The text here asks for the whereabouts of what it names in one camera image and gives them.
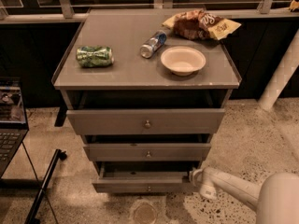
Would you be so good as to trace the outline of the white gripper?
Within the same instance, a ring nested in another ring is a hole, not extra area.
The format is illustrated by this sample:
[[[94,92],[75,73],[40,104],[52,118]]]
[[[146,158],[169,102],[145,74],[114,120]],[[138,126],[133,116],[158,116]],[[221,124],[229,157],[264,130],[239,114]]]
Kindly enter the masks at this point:
[[[216,176],[217,170],[211,167],[204,169],[193,169],[189,172],[190,182],[198,188],[199,194],[206,199],[217,199],[216,182],[213,178]]]

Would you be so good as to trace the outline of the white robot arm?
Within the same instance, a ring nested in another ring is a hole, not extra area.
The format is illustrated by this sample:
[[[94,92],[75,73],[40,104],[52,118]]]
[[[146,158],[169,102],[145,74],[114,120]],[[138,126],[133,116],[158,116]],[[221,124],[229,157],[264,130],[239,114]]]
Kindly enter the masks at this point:
[[[207,167],[189,174],[204,198],[216,200],[222,189],[256,213],[256,224],[299,224],[299,176],[270,175],[261,185]]]

